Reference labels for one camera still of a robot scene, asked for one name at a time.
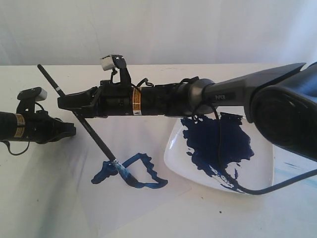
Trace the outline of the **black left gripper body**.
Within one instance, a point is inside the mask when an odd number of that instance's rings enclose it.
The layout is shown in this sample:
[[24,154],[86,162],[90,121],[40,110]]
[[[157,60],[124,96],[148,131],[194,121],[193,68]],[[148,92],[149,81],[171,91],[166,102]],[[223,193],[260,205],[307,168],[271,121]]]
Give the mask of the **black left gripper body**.
[[38,110],[32,114],[24,115],[25,125],[25,138],[31,142],[38,144],[46,144],[53,142],[53,117],[49,116],[48,111]]

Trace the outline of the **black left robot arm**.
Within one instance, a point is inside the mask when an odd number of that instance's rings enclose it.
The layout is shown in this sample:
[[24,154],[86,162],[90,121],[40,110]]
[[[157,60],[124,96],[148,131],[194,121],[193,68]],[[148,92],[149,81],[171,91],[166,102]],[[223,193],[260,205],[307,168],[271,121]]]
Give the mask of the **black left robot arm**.
[[0,140],[46,144],[76,135],[73,123],[52,118],[47,111],[0,113]]

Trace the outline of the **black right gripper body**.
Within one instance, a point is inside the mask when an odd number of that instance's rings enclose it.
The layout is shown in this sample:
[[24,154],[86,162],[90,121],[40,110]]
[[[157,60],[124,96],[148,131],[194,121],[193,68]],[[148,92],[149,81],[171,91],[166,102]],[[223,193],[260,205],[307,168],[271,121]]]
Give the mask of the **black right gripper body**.
[[100,82],[96,104],[97,117],[141,116],[141,88],[110,80]]

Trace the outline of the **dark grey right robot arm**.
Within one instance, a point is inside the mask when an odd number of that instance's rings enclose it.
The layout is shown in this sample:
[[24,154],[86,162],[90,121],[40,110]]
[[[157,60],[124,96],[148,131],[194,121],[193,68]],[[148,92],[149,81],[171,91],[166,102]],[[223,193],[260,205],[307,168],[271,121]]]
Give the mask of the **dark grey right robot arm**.
[[60,109],[84,118],[109,116],[189,117],[217,107],[243,107],[246,119],[272,144],[317,158],[317,65],[294,63],[227,81],[185,78],[154,85],[143,79],[133,85],[126,68],[120,81],[103,80],[83,92],[60,96]]

